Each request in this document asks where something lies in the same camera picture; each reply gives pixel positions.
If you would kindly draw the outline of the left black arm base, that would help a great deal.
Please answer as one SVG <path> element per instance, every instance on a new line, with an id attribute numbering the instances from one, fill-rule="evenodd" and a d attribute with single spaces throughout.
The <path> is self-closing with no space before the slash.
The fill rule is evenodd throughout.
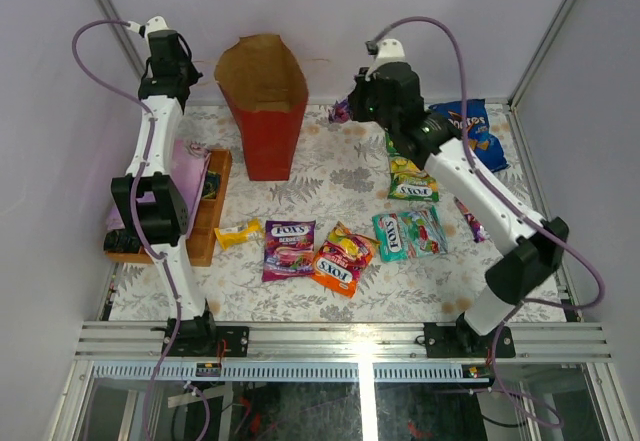
<path id="1" fill-rule="evenodd" d="M 170 357 L 246 357 L 249 334 L 248 326 L 216 324 L 209 311 L 190 320 L 170 318 L 161 352 Z"/>

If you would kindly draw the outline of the orange fruit candy bag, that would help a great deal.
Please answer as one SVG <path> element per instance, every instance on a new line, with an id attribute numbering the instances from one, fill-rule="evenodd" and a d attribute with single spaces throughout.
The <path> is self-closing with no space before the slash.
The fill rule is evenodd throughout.
<path id="1" fill-rule="evenodd" d="M 334 293 L 352 298 L 380 243 L 338 222 L 312 261 L 311 278 Z"/>

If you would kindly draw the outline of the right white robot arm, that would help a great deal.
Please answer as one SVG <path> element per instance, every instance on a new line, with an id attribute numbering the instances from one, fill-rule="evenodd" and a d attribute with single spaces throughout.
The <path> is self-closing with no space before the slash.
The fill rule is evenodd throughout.
<path id="1" fill-rule="evenodd" d="M 471 211 L 502 255 L 486 272 L 485 288 L 461 315 L 455 333 L 463 353 L 478 355 L 490 346 L 491 332 L 559 269 L 568 226 L 522 204 L 466 152 L 461 130 L 425 107 L 419 77 L 408 63 L 393 61 L 374 71 L 362 67 L 354 81 L 348 96 L 354 120 L 378 123 L 402 157 Z"/>

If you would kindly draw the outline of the blue chips bag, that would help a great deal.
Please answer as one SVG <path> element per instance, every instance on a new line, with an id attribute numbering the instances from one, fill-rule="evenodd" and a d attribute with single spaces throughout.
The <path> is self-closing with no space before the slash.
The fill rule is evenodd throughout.
<path id="1" fill-rule="evenodd" d="M 463 128 L 462 104 L 460 101 L 432 104 L 429 109 L 443 115 L 456 128 Z M 469 144 L 474 153 L 491 172 L 506 169 L 509 164 L 505 158 L 501 142 L 490 133 L 490 122 L 485 100 L 469 99 L 466 113 Z"/>

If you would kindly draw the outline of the purple berries candy bag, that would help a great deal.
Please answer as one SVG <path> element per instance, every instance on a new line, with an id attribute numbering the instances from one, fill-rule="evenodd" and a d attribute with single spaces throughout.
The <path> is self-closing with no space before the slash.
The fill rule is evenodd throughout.
<path id="1" fill-rule="evenodd" d="M 315 226 L 315 221 L 266 222 L 263 282 L 311 275 Z"/>

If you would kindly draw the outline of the purple snack packet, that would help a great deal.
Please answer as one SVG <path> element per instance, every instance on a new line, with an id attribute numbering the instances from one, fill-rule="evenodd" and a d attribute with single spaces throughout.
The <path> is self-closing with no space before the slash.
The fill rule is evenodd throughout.
<path id="1" fill-rule="evenodd" d="M 460 213 L 464 217 L 468 224 L 473 240 L 475 243 L 480 243 L 489 239 L 489 235 L 484 229 L 484 226 L 478 221 L 478 219 L 469 211 L 467 206 L 463 204 L 457 197 L 454 198 L 455 205 L 459 209 Z"/>

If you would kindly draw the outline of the yellow small snack bar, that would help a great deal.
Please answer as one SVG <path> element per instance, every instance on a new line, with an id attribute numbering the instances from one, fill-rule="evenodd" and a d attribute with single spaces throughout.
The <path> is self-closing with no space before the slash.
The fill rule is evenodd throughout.
<path id="1" fill-rule="evenodd" d="M 257 218 L 233 227 L 217 227 L 214 229 L 214 233 L 217 242 L 223 250 L 227 250 L 232 246 L 244 244 L 246 242 L 259 241 L 264 237 L 264 230 Z"/>

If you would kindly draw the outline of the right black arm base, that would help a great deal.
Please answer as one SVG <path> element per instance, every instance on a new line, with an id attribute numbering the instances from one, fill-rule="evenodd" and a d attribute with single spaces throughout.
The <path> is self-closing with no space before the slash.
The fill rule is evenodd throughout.
<path id="1" fill-rule="evenodd" d="M 458 320 L 450 323 L 425 322 L 414 343 L 434 359 L 511 359 L 516 356 L 515 342 L 508 327 L 495 328 L 478 335 Z"/>

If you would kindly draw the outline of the red paper bag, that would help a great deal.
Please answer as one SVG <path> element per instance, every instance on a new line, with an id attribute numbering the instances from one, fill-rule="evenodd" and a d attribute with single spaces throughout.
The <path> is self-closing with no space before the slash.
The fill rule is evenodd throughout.
<path id="1" fill-rule="evenodd" d="M 249 179 L 287 181 L 309 101 L 304 69 L 330 60 L 298 59 L 280 35 L 268 32 L 241 36 L 219 54 L 199 43 L 194 60 L 212 63 L 209 81 L 238 127 Z"/>

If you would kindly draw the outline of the green candy bag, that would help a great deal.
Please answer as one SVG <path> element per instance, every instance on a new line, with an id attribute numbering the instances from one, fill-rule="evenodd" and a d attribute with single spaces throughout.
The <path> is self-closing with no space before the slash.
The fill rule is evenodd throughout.
<path id="1" fill-rule="evenodd" d="M 394 142 L 392 141 L 388 133 L 385 134 L 385 144 L 386 144 L 386 152 L 389 157 L 399 156 L 399 152 L 396 149 Z"/>

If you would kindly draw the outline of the green yellow snack packet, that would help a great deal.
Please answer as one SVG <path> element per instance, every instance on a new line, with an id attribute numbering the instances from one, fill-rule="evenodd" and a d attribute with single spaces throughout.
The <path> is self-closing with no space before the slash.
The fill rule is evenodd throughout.
<path id="1" fill-rule="evenodd" d="M 439 189 L 436 180 L 425 171 L 399 155 L 389 158 L 390 188 L 388 197 L 406 201 L 439 200 Z"/>

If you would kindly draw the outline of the teal mint candy bag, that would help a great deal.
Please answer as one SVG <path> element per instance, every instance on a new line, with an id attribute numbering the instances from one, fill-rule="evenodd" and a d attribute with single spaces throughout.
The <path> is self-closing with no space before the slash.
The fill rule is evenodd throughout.
<path id="1" fill-rule="evenodd" d="M 425 210 L 375 215 L 372 223 L 383 262 L 411 260 L 449 251 L 434 206 Z"/>

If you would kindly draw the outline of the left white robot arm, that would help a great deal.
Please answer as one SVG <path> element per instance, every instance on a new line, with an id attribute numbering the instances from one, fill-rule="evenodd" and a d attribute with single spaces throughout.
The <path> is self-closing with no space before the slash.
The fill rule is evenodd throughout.
<path id="1" fill-rule="evenodd" d="M 197 355 L 212 353 L 218 330 L 206 323 L 204 297 L 195 285 L 186 238 L 187 203 L 172 178 L 176 130 L 191 87 L 202 74 L 194 66 L 184 37 L 164 25 L 134 24 L 149 48 L 149 57 L 133 98 L 142 118 L 126 174 L 111 181 L 111 194 L 127 231 L 137 236 L 168 291 L 171 315 L 167 330 L 176 336 L 188 328 L 184 343 Z"/>

